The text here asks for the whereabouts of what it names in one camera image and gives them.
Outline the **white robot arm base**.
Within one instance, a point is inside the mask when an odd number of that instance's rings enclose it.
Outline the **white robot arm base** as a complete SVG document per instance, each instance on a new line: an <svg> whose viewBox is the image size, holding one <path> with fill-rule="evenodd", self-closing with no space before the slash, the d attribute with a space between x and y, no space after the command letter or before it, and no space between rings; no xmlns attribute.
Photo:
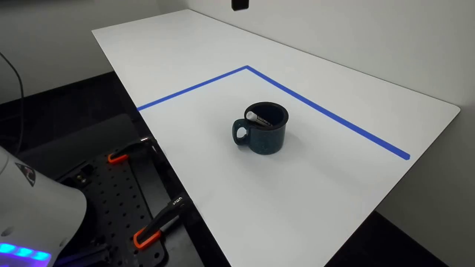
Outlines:
<svg viewBox="0 0 475 267"><path fill-rule="evenodd" d="M0 148L0 267L51 267L78 231L84 194Z"/></svg>

